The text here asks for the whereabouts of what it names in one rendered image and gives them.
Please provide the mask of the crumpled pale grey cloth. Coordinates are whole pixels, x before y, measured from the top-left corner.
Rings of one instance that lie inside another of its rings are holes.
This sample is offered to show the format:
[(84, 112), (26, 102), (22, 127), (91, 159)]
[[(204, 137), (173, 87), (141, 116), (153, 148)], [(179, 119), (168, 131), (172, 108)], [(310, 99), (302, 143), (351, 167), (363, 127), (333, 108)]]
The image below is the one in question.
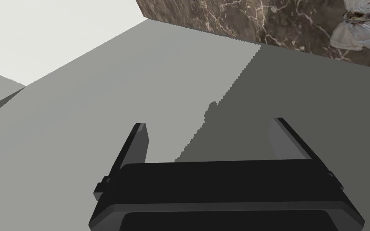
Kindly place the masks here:
[(343, 0), (346, 13), (330, 36), (329, 44), (338, 49), (370, 49), (370, 0)]

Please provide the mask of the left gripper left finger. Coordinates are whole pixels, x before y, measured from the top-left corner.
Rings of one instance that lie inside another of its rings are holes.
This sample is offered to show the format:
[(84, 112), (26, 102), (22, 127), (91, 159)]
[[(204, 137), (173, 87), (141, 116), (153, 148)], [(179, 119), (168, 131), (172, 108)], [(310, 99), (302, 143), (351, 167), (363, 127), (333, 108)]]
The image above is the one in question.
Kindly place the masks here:
[(118, 154), (109, 172), (109, 177), (113, 177), (124, 165), (145, 163), (148, 144), (146, 123), (136, 123)]

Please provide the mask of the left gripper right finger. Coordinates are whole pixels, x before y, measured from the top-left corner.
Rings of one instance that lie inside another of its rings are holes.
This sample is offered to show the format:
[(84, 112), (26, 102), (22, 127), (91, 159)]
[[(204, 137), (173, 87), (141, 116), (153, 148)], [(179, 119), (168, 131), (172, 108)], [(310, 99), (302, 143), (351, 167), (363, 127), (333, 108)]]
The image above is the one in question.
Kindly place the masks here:
[(310, 148), (284, 118), (273, 118), (269, 125), (268, 138), (277, 159), (308, 159), (331, 175), (324, 162)]

